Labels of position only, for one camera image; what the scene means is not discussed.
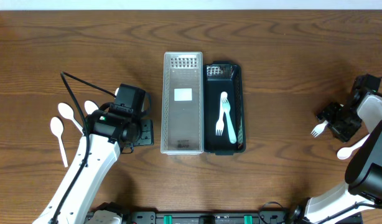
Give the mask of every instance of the black plastic tray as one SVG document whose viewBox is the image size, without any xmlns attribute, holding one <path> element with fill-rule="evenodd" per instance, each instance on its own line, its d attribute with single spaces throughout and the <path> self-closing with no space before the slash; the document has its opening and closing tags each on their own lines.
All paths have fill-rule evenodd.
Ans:
<svg viewBox="0 0 382 224">
<path fill-rule="evenodd" d="M 204 151 L 217 155 L 232 155 L 245 151 L 246 138 L 241 67 L 230 62 L 213 62 L 210 65 L 203 66 L 203 79 L 203 115 L 205 118 Z M 231 106 L 230 118 L 235 129 L 235 135 L 237 136 L 237 142 L 235 144 L 230 143 L 228 139 L 225 114 L 223 117 L 223 134 L 216 136 L 216 122 L 220 111 L 220 95 L 223 91 L 227 92 L 227 98 Z"/>
</svg>

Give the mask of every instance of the wooden table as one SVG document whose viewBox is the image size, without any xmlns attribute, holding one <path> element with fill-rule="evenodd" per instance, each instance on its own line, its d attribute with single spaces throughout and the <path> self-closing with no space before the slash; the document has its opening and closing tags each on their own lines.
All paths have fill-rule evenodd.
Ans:
<svg viewBox="0 0 382 224">
<path fill-rule="evenodd" d="M 202 51 L 205 63 L 242 66 L 245 153 L 161 154 L 166 51 Z M 348 161 L 336 151 L 367 133 L 361 128 L 346 145 L 329 131 L 310 135 L 314 114 L 344 102 L 356 76 L 382 75 L 382 11 L 0 12 L 0 223 L 35 220 L 67 171 L 49 128 L 57 103 L 73 105 L 62 70 L 111 91 L 126 83 L 152 95 L 155 145 L 121 156 L 93 206 L 257 210 L 274 200 L 288 207 L 341 182 Z M 70 85 L 82 104 L 112 100 Z M 80 133 L 64 125 L 71 163 Z M 363 216 L 382 223 L 382 211 Z"/>
</svg>

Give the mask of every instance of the utensil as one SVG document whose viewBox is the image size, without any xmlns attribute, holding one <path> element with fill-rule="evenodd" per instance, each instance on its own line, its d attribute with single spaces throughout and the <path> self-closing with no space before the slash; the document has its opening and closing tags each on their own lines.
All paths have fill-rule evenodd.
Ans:
<svg viewBox="0 0 382 224">
<path fill-rule="evenodd" d="M 319 136 L 324 130 L 325 127 L 328 125 L 328 121 L 324 121 L 321 124 L 318 124 L 313 131 L 311 132 L 311 135 L 313 135 L 315 138 Z"/>
<path fill-rule="evenodd" d="M 83 128 L 80 126 L 78 121 L 75 120 L 75 117 L 73 116 L 73 109 L 70 105 L 66 103 L 59 103 L 58 104 L 58 112 L 60 112 L 60 115 L 65 119 L 70 119 L 75 126 L 79 129 L 79 131 L 83 134 Z"/>
<path fill-rule="evenodd" d="M 221 99 L 221 103 L 223 105 L 224 113 L 226 113 L 228 138 L 230 139 L 230 142 L 232 144 L 235 144 L 236 143 L 236 137 L 235 137 L 235 131 L 234 131 L 233 123 L 231 122 L 231 118 L 230 118 L 231 106 L 230 106 L 230 102 L 228 102 L 228 99 L 227 99 L 227 93 L 226 93 L 226 97 Z"/>
<path fill-rule="evenodd" d="M 358 149 L 359 147 L 361 147 L 362 145 L 364 145 L 364 142 L 366 141 L 366 139 L 368 139 L 370 135 L 367 134 L 365 137 L 363 137 L 361 140 L 359 140 L 356 144 L 354 144 L 353 146 L 350 146 L 350 147 L 343 147 L 341 148 L 338 153 L 337 153 L 337 156 L 338 156 L 338 159 L 347 159 L 349 158 L 351 155 L 352 155 L 352 152 L 356 149 Z"/>
<path fill-rule="evenodd" d="M 50 122 L 50 129 L 52 133 L 58 138 L 58 144 L 60 145 L 60 152 L 64 167 L 68 167 L 67 155 L 65 155 L 64 144 L 62 143 L 61 135 L 64 131 L 64 125 L 58 117 L 53 117 Z"/>
<path fill-rule="evenodd" d="M 85 101 L 85 111 L 87 114 L 92 114 L 95 110 L 98 110 L 98 106 L 91 100 Z"/>
<path fill-rule="evenodd" d="M 222 92 L 220 95 L 220 112 L 218 115 L 218 120 L 216 122 L 216 135 L 217 136 L 221 136 L 223 134 L 223 130 L 224 130 L 224 121 L 223 121 L 224 111 L 223 111 L 223 103 L 221 102 L 221 99 L 223 99 L 223 97 L 227 98 L 226 92 Z"/>
</svg>

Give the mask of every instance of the fork handle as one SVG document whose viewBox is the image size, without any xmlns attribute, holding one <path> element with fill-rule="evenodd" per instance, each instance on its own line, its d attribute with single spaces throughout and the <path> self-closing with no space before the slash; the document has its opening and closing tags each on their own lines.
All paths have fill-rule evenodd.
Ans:
<svg viewBox="0 0 382 224">
<path fill-rule="evenodd" d="M 233 123 L 231 122 L 230 113 L 226 112 L 227 128 L 228 128 L 228 138 L 232 144 L 236 143 L 236 136 L 234 132 Z"/>
</svg>

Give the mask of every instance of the white sticker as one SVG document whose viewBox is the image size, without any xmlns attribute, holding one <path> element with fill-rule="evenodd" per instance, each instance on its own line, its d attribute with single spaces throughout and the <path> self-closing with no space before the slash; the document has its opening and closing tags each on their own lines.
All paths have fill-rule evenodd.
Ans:
<svg viewBox="0 0 382 224">
<path fill-rule="evenodd" d="M 174 89 L 174 101 L 192 101 L 192 89 Z"/>
</svg>

